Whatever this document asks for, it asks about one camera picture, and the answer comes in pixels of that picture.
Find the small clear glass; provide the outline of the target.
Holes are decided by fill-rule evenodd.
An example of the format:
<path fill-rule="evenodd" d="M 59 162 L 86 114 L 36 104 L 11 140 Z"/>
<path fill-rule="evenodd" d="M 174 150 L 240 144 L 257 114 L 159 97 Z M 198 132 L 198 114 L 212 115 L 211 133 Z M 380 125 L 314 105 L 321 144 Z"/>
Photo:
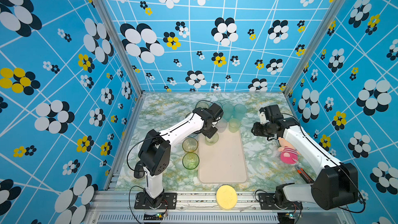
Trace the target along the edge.
<path fill-rule="evenodd" d="M 219 133 L 223 133 L 228 127 L 228 122 L 222 118 L 221 120 L 218 121 L 216 124 L 216 128 L 218 129 Z"/>

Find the tall teal glass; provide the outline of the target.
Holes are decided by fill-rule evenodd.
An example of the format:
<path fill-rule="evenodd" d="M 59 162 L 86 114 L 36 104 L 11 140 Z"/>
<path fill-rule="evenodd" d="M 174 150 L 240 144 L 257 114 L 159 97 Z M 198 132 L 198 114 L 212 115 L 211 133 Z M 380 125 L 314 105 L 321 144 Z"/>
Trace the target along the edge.
<path fill-rule="evenodd" d="M 222 118 L 225 119 L 227 122 L 229 122 L 234 112 L 234 105 L 230 103 L 225 103 L 222 106 L 222 110 L 223 110 Z"/>

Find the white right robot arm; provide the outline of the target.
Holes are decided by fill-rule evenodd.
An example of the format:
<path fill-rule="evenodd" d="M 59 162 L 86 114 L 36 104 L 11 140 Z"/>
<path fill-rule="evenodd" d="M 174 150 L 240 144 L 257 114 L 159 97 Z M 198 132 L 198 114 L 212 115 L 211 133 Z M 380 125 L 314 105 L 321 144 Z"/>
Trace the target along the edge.
<path fill-rule="evenodd" d="M 316 203 L 324 210 L 355 203 L 359 197 L 358 171 L 323 150 L 294 118 L 261 124 L 251 130 L 255 136 L 285 139 L 304 157 L 316 173 L 311 184 L 284 184 L 276 187 L 275 203 L 284 208 L 291 202 Z"/>

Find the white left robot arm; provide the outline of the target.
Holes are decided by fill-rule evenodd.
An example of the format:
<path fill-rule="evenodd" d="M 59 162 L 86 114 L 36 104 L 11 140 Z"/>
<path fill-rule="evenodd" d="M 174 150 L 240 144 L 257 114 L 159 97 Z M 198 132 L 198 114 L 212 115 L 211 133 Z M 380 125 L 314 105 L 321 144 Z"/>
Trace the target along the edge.
<path fill-rule="evenodd" d="M 144 194 L 147 199 L 163 199 L 163 172 L 170 163 L 172 148 L 193 133 L 213 137 L 217 132 L 216 123 L 222 116 L 222 108 L 212 104 L 208 108 L 195 108 L 185 119 L 170 128 L 148 131 L 138 151 L 139 161 L 133 169 L 136 178 L 146 177 Z"/>

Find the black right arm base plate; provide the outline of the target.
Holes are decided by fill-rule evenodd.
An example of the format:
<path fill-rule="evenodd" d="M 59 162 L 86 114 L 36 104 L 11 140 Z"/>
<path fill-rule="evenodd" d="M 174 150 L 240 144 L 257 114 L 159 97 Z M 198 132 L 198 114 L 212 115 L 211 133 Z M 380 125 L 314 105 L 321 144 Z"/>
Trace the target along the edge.
<path fill-rule="evenodd" d="M 300 202 L 289 202 L 283 204 L 282 206 L 278 206 L 275 203 L 274 194 L 266 194 L 264 192 L 257 193 L 255 199 L 260 204 L 261 210 L 287 210 L 287 211 L 299 211 L 303 208 L 302 203 Z"/>

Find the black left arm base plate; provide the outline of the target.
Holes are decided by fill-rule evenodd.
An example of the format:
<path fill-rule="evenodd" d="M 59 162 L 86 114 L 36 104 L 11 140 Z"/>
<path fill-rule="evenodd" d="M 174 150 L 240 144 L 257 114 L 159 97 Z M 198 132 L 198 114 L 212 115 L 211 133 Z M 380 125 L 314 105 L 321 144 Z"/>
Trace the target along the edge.
<path fill-rule="evenodd" d="M 176 209 L 177 193 L 164 192 L 155 199 L 146 192 L 139 192 L 136 195 L 134 209 Z"/>

